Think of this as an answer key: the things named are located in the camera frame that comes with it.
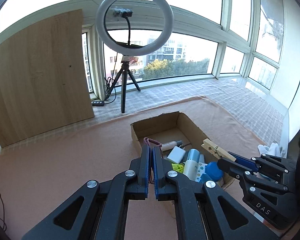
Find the blue round lid container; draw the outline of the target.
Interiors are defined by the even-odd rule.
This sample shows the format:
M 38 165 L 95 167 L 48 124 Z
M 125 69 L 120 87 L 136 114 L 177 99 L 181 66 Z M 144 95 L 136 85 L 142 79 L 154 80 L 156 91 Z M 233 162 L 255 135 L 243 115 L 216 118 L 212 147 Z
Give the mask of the blue round lid container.
M 213 181 L 219 181 L 224 173 L 222 170 L 219 169 L 217 162 L 212 161 L 209 162 L 205 167 L 205 173 L 213 180 Z

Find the wooden clothespin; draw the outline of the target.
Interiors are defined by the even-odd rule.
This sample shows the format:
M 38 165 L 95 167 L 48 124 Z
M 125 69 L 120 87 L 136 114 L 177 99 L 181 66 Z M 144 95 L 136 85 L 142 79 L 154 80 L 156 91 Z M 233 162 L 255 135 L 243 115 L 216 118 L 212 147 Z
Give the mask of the wooden clothespin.
M 236 161 L 236 158 L 232 154 L 216 145 L 210 139 L 203 140 L 202 148 L 214 155 L 217 159 L 226 158 L 231 161 Z

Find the tissue pack with dots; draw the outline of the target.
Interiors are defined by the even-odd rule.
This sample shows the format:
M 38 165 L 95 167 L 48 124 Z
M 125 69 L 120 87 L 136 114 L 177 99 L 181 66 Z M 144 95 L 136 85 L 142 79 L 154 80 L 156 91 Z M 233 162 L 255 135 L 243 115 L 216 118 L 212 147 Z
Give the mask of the tissue pack with dots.
M 202 175 L 202 173 L 206 173 L 205 172 L 206 166 L 207 166 L 206 163 L 201 163 L 201 162 L 198 163 L 198 168 L 197 168 L 197 172 L 196 172 L 195 182 L 199 183 L 200 176 Z

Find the white power adapter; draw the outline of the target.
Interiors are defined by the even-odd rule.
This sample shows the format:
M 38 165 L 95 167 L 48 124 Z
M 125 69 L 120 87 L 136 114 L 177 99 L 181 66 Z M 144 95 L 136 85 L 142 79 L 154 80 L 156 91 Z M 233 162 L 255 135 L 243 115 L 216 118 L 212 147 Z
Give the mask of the white power adapter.
M 167 156 L 167 160 L 173 164 L 179 164 L 182 161 L 185 153 L 186 153 L 186 151 L 183 150 L 182 148 L 174 146 L 174 148 L 171 150 L 171 152 Z

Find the pink bottle grey cap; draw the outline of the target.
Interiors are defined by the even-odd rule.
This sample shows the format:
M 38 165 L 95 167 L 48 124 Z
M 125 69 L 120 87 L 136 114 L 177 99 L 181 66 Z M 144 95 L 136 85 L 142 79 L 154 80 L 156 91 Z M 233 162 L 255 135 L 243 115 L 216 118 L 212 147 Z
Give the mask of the pink bottle grey cap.
M 179 147 L 183 144 L 181 140 L 179 141 L 170 141 L 161 145 L 162 152 L 173 149 L 174 147 Z

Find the blue phone stand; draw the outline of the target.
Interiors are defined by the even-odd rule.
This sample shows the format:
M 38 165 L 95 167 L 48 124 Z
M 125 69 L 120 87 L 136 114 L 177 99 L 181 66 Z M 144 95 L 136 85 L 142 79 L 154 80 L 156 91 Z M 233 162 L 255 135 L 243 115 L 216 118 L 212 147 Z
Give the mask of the blue phone stand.
M 202 175 L 200 176 L 199 183 L 204 184 L 207 181 L 213 181 L 213 180 L 210 178 L 210 176 L 208 174 L 202 173 Z

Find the white lotion bottle blue cap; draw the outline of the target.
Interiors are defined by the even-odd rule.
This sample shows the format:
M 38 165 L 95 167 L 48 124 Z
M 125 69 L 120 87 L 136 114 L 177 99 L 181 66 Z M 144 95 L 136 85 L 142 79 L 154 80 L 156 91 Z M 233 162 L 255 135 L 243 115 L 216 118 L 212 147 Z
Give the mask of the white lotion bottle blue cap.
M 196 179 L 198 164 L 200 159 L 200 152 L 197 149 L 190 149 L 188 151 L 188 156 L 185 161 L 183 174 L 189 178 L 189 180 L 194 181 Z

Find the yellow shuttlecock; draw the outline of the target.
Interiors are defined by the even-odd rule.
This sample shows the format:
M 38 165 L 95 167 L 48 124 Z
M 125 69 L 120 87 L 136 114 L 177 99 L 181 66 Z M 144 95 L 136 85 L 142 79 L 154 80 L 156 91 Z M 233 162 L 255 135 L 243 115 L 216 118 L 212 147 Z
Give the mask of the yellow shuttlecock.
M 183 164 L 171 164 L 172 165 L 172 170 L 183 173 L 184 171 L 184 165 Z

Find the white glove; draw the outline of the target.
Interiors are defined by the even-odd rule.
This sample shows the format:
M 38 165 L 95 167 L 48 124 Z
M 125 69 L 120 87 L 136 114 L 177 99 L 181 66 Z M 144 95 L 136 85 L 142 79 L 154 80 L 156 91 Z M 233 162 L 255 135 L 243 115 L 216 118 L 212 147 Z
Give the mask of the white glove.
M 258 145 L 260 155 L 268 154 L 275 157 L 285 158 L 287 156 L 286 150 L 279 146 L 277 142 L 272 142 L 270 146 Z

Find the cardboard box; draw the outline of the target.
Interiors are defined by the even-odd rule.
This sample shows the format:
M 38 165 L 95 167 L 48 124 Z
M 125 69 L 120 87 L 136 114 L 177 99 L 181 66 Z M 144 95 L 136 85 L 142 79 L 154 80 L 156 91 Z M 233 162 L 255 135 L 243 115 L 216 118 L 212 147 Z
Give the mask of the cardboard box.
M 186 153 L 180 164 L 185 164 L 188 151 L 192 148 L 200 152 L 199 162 L 208 164 L 217 161 L 214 155 L 202 148 L 203 140 L 208 136 L 185 113 L 164 113 L 136 121 L 131 124 L 131 132 L 132 140 L 138 151 L 141 150 L 145 138 L 161 144 L 181 140 L 183 144 L 179 148 L 185 150 Z M 163 157 L 167 158 L 170 152 L 171 150 L 162 152 Z

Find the black power strip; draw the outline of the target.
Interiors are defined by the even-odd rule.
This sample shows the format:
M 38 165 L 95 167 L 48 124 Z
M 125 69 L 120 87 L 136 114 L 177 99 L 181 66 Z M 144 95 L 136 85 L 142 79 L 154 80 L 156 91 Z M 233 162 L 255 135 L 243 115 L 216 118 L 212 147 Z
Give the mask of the black power strip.
M 92 101 L 91 104 L 92 106 L 102 107 L 104 106 L 104 101 Z

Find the large wooden board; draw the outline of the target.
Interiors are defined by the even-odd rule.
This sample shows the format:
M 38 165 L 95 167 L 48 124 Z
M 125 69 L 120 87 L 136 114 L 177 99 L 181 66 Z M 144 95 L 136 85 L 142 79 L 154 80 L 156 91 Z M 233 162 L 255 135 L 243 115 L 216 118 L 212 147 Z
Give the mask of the large wooden board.
M 0 44 L 0 146 L 94 116 L 81 10 L 34 23 Z

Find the black tripod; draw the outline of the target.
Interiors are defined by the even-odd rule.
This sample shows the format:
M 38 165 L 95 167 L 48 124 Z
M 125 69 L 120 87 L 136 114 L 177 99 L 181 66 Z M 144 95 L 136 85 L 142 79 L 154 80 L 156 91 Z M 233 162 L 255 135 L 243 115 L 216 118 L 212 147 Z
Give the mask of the black tripod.
M 130 64 L 136 63 L 138 61 L 137 57 L 134 56 L 123 56 L 121 60 L 121 68 L 117 75 L 113 77 L 108 77 L 106 79 L 106 90 L 105 90 L 105 101 L 109 99 L 113 90 L 115 90 L 118 80 L 121 78 L 121 113 L 126 111 L 126 92 L 127 92 L 127 81 L 128 77 L 132 80 L 132 83 L 138 91 L 141 91 L 132 71 L 130 70 Z

